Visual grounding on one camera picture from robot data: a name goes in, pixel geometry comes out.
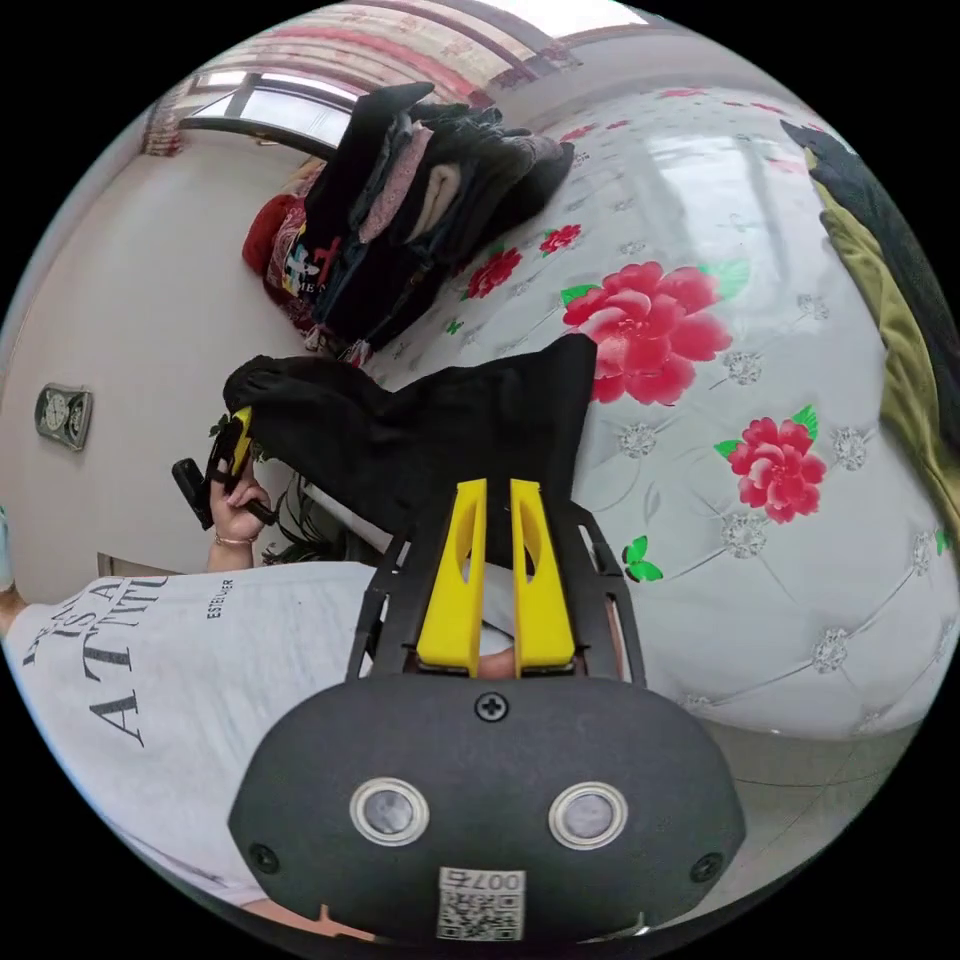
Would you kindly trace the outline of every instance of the qr code label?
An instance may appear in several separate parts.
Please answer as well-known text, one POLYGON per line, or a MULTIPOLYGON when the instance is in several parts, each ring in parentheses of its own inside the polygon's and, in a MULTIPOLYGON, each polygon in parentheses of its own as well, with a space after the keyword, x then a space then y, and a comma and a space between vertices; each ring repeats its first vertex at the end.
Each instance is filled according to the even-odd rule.
POLYGON ((527 875, 523 870, 440 868, 440 940, 523 939, 527 875))

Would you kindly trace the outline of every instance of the person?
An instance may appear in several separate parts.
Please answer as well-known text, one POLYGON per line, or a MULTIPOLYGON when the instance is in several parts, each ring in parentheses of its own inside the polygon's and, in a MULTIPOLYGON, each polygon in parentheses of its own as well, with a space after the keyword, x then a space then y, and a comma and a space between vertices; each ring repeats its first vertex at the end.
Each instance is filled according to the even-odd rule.
MULTIPOLYGON (((227 828, 261 739, 344 679, 373 574, 349 562, 256 567, 263 524, 245 509, 254 499, 270 505, 252 465, 229 495, 211 485, 205 573, 108 577, 53 606, 28 604, 17 590, 0 509, 4 653, 47 746, 121 840, 253 913, 365 937, 326 911, 308 921, 271 902, 227 828)), ((510 676, 509 576, 487 587, 481 675, 510 676)))

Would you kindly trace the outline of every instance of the white t-shirt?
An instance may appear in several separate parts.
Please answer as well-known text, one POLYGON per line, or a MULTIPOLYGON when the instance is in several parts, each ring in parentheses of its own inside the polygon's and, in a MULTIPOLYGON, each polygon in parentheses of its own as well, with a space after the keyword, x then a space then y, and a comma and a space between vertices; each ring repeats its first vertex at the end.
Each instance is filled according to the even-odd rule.
MULTIPOLYGON (((512 633, 509 573, 488 575, 484 653, 512 633)), ((28 607, 4 642, 51 751, 141 853, 239 906, 264 893, 227 829, 254 751, 344 679, 373 570, 304 563, 104 579, 28 607)))

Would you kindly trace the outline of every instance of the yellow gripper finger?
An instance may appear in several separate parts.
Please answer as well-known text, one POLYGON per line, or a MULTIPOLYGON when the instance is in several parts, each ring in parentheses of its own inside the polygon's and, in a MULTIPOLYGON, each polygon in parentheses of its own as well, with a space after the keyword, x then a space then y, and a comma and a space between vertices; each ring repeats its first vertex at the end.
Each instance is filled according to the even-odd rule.
POLYGON ((231 419, 240 421, 240 436, 237 439, 237 445, 233 449, 233 461, 230 467, 234 473, 239 473, 244 460, 247 457, 247 451, 250 449, 250 420, 253 418, 253 409, 244 407, 238 410, 231 419))
POLYGON ((417 644, 417 656, 427 667, 477 675, 486 543, 487 481, 457 484, 450 530, 417 644), (470 571, 464 576, 468 557, 470 571))
POLYGON ((566 667, 573 660, 573 629, 550 539, 540 485, 510 481, 513 522, 514 652, 517 676, 524 670, 566 667), (527 579, 524 548, 533 561, 527 579))

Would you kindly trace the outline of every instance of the printed number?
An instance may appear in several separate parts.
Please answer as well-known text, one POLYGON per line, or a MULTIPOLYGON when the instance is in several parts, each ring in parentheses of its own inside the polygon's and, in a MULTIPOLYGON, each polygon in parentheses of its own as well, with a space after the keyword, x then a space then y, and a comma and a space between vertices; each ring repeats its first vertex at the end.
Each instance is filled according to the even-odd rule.
POLYGON ((520 878, 513 873, 491 873, 489 876, 478 874, 473 881, 474 890, 519 890, 520 878))

